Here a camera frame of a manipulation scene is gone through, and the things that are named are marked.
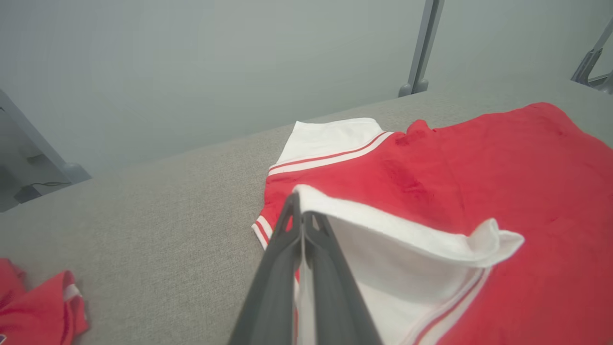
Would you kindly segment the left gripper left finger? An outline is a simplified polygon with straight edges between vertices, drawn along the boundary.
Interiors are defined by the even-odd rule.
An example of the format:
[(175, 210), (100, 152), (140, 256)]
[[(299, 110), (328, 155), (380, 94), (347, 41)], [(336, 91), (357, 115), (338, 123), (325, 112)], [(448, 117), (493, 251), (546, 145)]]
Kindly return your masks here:
[(301, 258), (300, 201), (287, 197), (236, 325), (230, 345), (293, 345), (294, 282)]

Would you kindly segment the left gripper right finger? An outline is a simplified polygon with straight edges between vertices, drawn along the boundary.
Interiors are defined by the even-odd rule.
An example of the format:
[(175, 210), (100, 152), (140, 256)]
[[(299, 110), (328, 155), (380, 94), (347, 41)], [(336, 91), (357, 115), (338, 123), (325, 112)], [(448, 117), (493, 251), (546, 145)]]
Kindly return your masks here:
[(327, 216), (304, 214), (318, 345), (380, 345), (374, 321)]

